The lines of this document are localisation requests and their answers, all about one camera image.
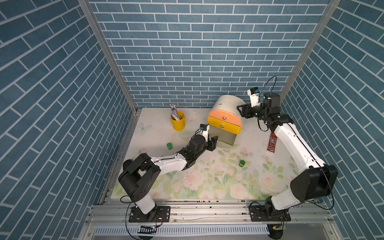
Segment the grey bottom drawer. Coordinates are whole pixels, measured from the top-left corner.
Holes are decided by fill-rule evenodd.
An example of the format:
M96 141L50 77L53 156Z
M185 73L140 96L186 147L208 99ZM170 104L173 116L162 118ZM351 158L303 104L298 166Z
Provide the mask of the grey bottom drawer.
M236 138L238 135L227 132L223 129L215 128L212 130L212 135L213 136L218 136L218 142L217 145L218 147L221 148L231 148L234 146Z

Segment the yellow drawer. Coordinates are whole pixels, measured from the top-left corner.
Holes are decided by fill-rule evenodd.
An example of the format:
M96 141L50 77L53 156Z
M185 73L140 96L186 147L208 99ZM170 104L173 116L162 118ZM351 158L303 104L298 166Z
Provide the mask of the yellow drawer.
M217 119L211 116L208 116L207 123L213 127L221 129L223 131L238 135L242 130L242 122L236 121L235 123L230 123L225 120Z

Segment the pink orange top drawer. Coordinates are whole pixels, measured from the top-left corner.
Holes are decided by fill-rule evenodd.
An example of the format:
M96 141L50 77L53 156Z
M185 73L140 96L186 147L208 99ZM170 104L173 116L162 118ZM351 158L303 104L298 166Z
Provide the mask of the pink orange top drawer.
M239 127L242 126L242 121L240 117L225 110L212 110L210 111L209 116L232 125L236 125Z

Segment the white round drawer cabinet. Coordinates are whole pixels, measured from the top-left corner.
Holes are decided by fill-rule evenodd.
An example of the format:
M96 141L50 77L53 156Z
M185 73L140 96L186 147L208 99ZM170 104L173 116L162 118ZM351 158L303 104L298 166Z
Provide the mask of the white round drawer cabinet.
M223 95L218 98L212 110L225 110L237 115L241 119L242 117L237 110L237 106L244 105L244 104L245 102L236 96Z

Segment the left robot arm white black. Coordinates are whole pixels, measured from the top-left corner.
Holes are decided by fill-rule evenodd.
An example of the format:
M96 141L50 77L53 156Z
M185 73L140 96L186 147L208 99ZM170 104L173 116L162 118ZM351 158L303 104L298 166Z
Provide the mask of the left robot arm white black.
M135 160L124 161L118 182L142 214L152 214L157 205L149 192L157 178L170 172L191 168L205 151L214 151L217 142L217 136L205 137L196 134L187 146L175 155L155 158L146 153L140 154Z

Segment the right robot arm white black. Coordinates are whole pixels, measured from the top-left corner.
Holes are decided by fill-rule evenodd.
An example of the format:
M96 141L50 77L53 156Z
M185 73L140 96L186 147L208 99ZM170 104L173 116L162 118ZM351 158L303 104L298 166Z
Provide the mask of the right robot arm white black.
M249 89L247 94L251 102L237 106L240 115L263 121L288 149L299 173L287 190L266 199L265 216L269 219L279 217L288 213L291 207L332 196L337 168L326 164L299 134L292 118L281 113L280 95L274 92L262 94L257 87Z

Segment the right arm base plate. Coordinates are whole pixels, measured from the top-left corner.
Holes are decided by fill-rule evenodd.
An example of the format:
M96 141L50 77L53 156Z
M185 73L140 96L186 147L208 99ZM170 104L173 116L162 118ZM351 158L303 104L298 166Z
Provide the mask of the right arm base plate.
M274 207L249 206L249 213L252 222L290 222L291 216L288 210L276 210Z

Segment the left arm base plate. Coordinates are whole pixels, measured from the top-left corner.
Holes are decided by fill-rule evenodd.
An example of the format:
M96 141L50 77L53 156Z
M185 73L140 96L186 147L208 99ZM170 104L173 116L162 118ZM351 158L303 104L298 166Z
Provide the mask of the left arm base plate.
M144 214L139 207L132 207L129 214L129 223L168 223L171 207L155 206L149 213Z

